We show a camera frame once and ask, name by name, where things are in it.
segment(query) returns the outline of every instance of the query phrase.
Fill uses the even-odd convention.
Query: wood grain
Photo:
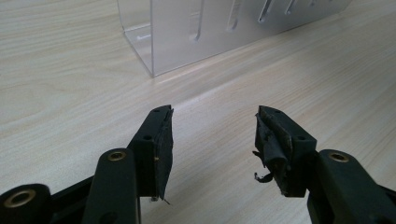
[[[0,190],[57,192],[126,147],[153,107],[171,104],[174,166],[144,223],[309,223],[254,149],[258,105],[283,110],[318,149],[355,156],[396,189],[396,2],[342,13],[151,78],[123,36],[116,1],[0,3]]]

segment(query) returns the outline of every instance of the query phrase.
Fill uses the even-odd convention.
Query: light wood surface
[[[55,193],[126,147],[150,109],[171,104],[174,166],[143,223],[309,223],[254,150],[259,105],[278,108],[396,189],[396,2],[342,13],[151,78],[123,36],[117,1],[0,3],[0,191]]]

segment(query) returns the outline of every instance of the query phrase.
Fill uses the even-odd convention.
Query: wooden table
[[[254,150],[259,105],[278,108],[396,189],[396,2],[342,13],[151,78],[123,36],[117,1],[0,3],[0,190],[55,193],[126,147],[171,104],[174,166],[143,223],[309,223]]]

